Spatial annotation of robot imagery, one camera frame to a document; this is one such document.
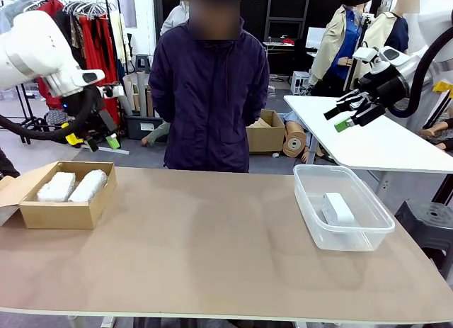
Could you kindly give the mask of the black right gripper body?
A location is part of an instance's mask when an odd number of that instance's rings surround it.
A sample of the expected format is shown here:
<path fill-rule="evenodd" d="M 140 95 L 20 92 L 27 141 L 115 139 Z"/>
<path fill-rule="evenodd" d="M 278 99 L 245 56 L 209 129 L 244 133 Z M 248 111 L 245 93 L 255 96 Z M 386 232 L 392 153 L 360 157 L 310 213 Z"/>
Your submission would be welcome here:
<path fill-rule="evenodd" d="M 373 104 L 389 108 L 409 95 L 409 87 L 399 70 L 390 65 L 382 72 L 366 73 L 357 80 L 357 88 Z"/>

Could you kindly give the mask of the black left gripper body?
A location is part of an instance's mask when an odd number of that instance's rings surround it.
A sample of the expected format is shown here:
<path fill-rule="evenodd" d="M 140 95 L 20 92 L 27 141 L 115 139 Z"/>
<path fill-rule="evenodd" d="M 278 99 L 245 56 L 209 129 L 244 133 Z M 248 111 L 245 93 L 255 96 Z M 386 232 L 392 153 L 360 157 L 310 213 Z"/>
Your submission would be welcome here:
<path fill-rule="evenodd" d="M 84 88 L 82 92 L 64 98 L 64 110 L 67 115 L 74 117 L 70 128 L 75 133 L 83 133 L 102 128 L 98 112 L 102 101 L 98 88 Z"/>

